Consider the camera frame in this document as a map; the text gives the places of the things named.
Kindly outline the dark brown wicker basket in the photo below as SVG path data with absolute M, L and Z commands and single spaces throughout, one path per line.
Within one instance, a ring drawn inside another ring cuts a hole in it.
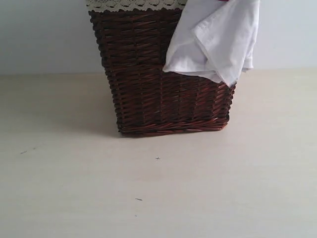
M 89 11 L 123 135 L 219 131 L 229 122 L 234 87 L 162 70 L 181 12 Z

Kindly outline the white t-shirt with red lettering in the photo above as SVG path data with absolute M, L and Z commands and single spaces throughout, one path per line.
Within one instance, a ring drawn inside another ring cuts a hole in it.
M 189 0 L 171 38 L 164 72 L 233 86 L 253 68 L 259 0 Z

